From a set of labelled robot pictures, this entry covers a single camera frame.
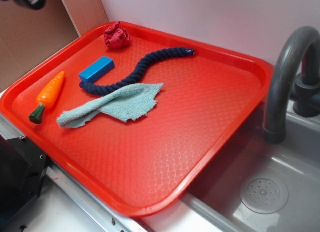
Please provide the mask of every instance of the sink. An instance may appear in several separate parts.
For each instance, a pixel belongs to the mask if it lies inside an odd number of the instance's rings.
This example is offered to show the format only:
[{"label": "sink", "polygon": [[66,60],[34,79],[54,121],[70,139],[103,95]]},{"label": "sink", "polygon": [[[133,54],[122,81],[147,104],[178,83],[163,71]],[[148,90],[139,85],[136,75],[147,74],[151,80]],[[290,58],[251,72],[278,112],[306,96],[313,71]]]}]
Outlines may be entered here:
[{"label": "sink", "polygon": [[286,140],[271,145],[263,114],[261,104],[187,193],[227,231],[320,231],[320,124],[288,112]]}]

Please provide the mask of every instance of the sink drain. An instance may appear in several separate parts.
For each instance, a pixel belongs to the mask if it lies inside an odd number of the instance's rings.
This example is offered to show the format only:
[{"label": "sink drain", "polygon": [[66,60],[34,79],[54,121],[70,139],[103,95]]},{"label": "sink drain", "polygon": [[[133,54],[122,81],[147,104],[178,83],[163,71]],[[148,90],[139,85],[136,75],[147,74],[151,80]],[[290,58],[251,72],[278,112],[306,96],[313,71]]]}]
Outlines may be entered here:
[{"label": "sink drain", "polygon": [[252,211],[270,214],[286,205],[288,189],[282,180],[271,174],[256,174],[243,181],[240,197]]}]

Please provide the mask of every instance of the tray rim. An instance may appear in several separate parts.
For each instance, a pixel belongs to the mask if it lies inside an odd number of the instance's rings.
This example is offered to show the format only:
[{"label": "tray rim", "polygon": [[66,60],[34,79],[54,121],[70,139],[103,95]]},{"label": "tray rim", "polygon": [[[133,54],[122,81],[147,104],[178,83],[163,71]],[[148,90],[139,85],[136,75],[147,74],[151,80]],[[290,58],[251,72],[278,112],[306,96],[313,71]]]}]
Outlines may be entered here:
[{"label": "tray rim", "polygon": [[[38,146],[40,146],[44,151],[48,151],[48,148],[50,148],[52,151],[60,151],[60,149],[58,149],[57,146],[54,145],[52,142],[46,139],[42,140],[41,137],[39,138],[39,135],[36,134],[36,131],[28,127],[28,123],[26,123],[22,118],[19,118],[19,116],[13,114],[13,112],[10,109],[14,102],[15,96],[19,91],[22,92],[26,90],[30,81],[36,73],[37,77],[39,78],[45,76],[46,72],[50,72],[64,60],[70,58],[74,52],[77,52],[79,49],[85,47],[93,40],[103,35],[105,29],[112,23],[113,22],[109,22],[97,26],[89,32],[87,32],[82,37],[70,43],[68,46],[54,54],[52,57],[47,59],[45,62],[34,68],[28,74],[19,79],[17,82],[15,82],[4,92],[3,96],[0,98],[0,113],[3,114],[3,116],[5,116],[9,121],[11,121],[19,130],[25,133],[26,136],[30,137],[33,141],[35,141],[38,144]],[[90,173],[88,173],[85,169],[79,170],[81,169],[79,164],[77,164],[76,162],[74,162],[73,165],[67,163],[67,161],[69,161],[70,159],[72,160],[72,158],[70,158],[63,152],[63,156],[59,155],[59,158],[57,160],[54,160],[58,165],[60,165],[63,169],[65,169],[68,173],[75,177],[81,184],[83,184],[86,188],[93,192],[98,198],[102,199],[102,201],[107,203],[115,210],[129,216],[146,216],[164,209],[165,207],[173,203],[175,200],[177,200],[179,198],[179,195],[181,195],[186,190],[188,185],[194,180],[195,175],[198,175],[201,172],[201,170],[203,170],[203,168],[206,166],[206,164],[208,164],[209,161],[214,158],[215,154],[217,154],[219,149],[228,141],[229,137],[239,128],[239,126],[245,121],[245,119],[259,105],[259,103],[264,99],[269,89],[273,66],[259,58],[217,47],[214,45],[209,45],[203,42],[194,41],[191,39],[157,31],[143,26],[134,25],[128,22],[121,22],[121,25],[124,28],[135,28],[137,32],[143,32],[144,35],[147,35],[147,37],[150,38],[150,40],[152,40],[152,38],[157,37],[161,37],[163,40],[165,40],[169,36],[170,44],[172,44],[173,47],[190,46],[194,48],[196,52],[204,50],[204,52],[199,53],[199,55],[202,57],[209,57],[206,56],[207,53],[209,53],[210,55],[214,53],[214,55],[217,57],[231,57],[233,59],[233,61],[231,61],[231,66],[246,71],[249,71],[249,69],[253,70],[253,68],[257,69],[259,72],[256,76],[261,81],[261,89],[259,93],[251,100],[250,103],[247,104],[245,109],[237,116],[236,120],[234,120],[227,128],[227,130],[225,130],[224,133],[221,134],[219,139],[205,153],[205,155],[200,159],[200,161],[188,172],[188,174],[184,177],[181,183],[178,184],[177,187],[175,187],[167,197],[155,204],[143,207],[136,207],[128,204],[122,198],[118,197],[113,191],[108,189],[106,186],[102,188],[99,185],[99,181],[93,178],[90,175]],[[106,192],[108,192],[108,196],[111,197],[111,199],[109,199],[108,202],[106,202]]]}]

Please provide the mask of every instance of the light blue towel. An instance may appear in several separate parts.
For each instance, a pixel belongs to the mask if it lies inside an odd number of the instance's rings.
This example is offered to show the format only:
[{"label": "light blue towel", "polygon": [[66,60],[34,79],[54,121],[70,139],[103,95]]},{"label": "light blue towel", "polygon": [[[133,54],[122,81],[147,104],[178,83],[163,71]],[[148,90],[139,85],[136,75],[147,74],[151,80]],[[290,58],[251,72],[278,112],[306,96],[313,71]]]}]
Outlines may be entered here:
[{"label": "light blue towel", "polygon": [[125,86],[98,99],[89,101],[71,111],[65,111],[58,117],[61,127],[78,128],[93,119],[100,112],[127,122],[136,120],[154,108],[157,104],[155,96],[164,84],[137,83]]}]

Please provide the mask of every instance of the cloth rag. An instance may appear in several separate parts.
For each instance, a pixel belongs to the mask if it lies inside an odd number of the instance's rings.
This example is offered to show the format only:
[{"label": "cloth rag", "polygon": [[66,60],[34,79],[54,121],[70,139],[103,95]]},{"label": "cloth rag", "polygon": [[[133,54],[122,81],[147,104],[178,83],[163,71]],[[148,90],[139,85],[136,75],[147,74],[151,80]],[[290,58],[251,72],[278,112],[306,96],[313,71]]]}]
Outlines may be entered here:
[{"label": "cloth rag", "polygon": [[119,90],[71,111],[65,111],[57,118],[61,127],[78,128],[84,126],[99,113],[104,113],[124,122],[136,120],[154,108],[157,104],[155,96],[159,93],[163,83],[137,83],[125,86]]},{"label": "cloth rag", "polygon": [[120,27],[117,21],[107,28],[104,32],[105,45],[113,49],[120,49],[128,46],[131,42],[130,35],[126,29]]}]

